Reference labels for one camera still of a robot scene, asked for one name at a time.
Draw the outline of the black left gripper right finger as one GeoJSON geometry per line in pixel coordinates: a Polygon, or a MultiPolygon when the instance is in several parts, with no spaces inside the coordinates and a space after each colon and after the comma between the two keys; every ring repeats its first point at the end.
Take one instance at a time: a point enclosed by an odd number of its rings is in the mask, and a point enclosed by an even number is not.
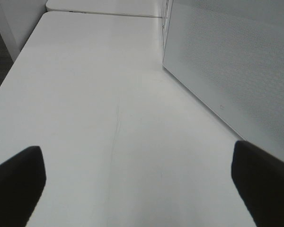
{"type": "Polygon", "coordinates": [[[234,145],[231,178],[258,227],[284,227],[284,162],[245,140],[234,145]]]}

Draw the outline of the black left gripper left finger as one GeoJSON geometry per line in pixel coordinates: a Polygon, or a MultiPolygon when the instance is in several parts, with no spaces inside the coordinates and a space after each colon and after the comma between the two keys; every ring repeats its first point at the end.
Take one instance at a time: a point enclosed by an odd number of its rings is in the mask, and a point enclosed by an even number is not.
{"type": "Polygon", "coordinates": [[[39,146],[30,146],[0,164],[0,227],[26,226],[45,183],[39,146]]]}

